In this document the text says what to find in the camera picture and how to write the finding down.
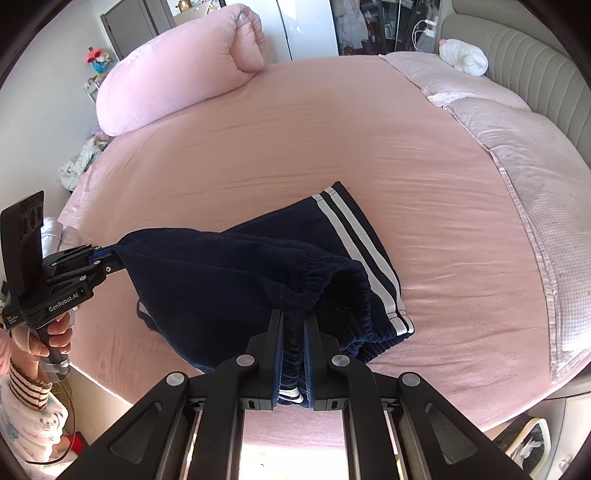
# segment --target white stuffed toy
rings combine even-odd
[[[477,77],[484,75],[488,69],[488,59],[484,52],[462,40],[441,40],[439,56],[456,70]]]

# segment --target human hand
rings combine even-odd
[[[47,327],[47,333],[51,336],[49,344],[58,348],[60,353],[67,355],[72,349],[70,341],[72,340],[73,315],[71,312],[60,315],[52,320]],[[12,332],[11,359],[15,365],[21,368],[29,376],[36,378],[37,374],[31,375],[36,371],[40,356],[49,356],[49,350],[37,337],[31,334],[28,326],[21,325]]]

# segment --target gray cabinet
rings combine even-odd
[[[120,60],[175,26],[166,0],[122,0],[100,19]]]

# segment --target upholstered headboard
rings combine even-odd
[[[556,37],[517,0],[452,2],[441,38],[480,47],[486,75],[553,121],[591,167],[591,90]]]

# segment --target black cable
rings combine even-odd
[[[70,400],[70,406],[72,407],[72,425],[73,425],[72,431],[74,432],[74,434],[72,436],[72,441],[70,442],[70,446],[68,447],[66,452],[61,457],[59,457],[57,460],[52,460],[51,462],[29,462],[28,460],[25,460],[26,463],[29,463],[30,465],[54,465],[55,463],[60,463],[64,458],[66,458],[68,453],[70,453],[72,451],[72,446],[74,445],[74,437],[76,435],[76,411],[74,410],[74,402],[72,402],[72,397],[70,396],[70,392],[68,392],[68,389],[66,387],[64,387],[64,392],[66,392],[66,395],[68,396],[68,400]]]

